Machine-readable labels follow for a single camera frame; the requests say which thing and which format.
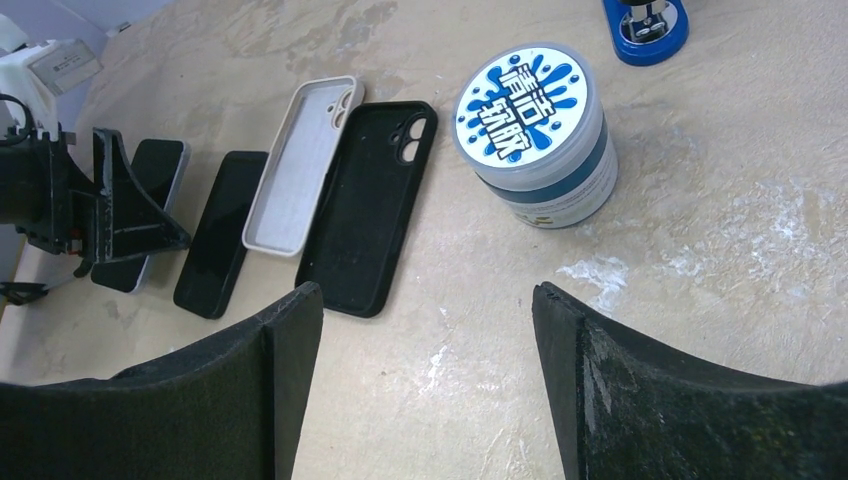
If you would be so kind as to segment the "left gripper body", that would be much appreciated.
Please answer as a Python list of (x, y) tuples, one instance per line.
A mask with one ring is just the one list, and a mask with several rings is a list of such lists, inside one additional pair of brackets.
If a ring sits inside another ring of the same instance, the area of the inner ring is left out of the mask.
[(1, 223), (53, 255), (93, 263), (93, 181), (56, 138), (10, 128), (1, 136)]

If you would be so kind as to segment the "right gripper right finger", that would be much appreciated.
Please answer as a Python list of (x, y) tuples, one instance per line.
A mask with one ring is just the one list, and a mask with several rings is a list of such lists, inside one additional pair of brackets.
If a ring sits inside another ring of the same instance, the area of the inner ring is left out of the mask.
[(532, 319), (569, 479), (843, 479), (847, 386), (734, 370), (544, 282)]

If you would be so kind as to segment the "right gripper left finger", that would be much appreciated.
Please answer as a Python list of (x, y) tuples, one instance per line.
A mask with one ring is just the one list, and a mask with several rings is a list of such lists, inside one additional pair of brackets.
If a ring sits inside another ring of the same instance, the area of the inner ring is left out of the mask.
[(288, 479), (323, 326), (307, 282), (106, 379), (1, 387), (5, 479)]

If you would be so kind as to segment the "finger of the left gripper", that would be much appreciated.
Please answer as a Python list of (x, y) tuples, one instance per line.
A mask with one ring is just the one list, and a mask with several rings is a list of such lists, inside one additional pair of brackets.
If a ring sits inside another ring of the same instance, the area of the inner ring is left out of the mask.
[(105, 264), (188, 248), (190, 234), (132, 171), (120, 132), (95, 128), (92, 137), (93, 177), (69, 177), (66, 253)]

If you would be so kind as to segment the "black smartphone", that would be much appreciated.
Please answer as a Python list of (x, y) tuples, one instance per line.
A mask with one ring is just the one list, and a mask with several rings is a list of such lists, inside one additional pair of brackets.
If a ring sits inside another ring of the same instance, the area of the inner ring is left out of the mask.
[(260, 151), (225, 155), (173, 293), (176, 306), (210, 320), (225, 313), (246, 256), (242, 234), (267, 159)]

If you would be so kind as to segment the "black phone case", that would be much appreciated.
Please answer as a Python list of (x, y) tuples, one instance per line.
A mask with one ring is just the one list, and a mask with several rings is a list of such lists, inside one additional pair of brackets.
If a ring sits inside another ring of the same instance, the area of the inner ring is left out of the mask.
[(424, 101), (349, 115), (295, 277), (318, 284), (326, 308), (360, 318), (384, 308), (437, 126)]

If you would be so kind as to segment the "white phone case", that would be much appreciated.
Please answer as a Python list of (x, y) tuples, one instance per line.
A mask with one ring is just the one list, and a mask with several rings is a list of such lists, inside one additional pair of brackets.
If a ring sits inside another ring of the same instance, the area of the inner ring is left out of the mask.
[(313, 80), (296, 89), (244, 226), (247, 249), (281, 257), (302, 251), (341, 133), (364, 95), (364, 85), (353, 76)]

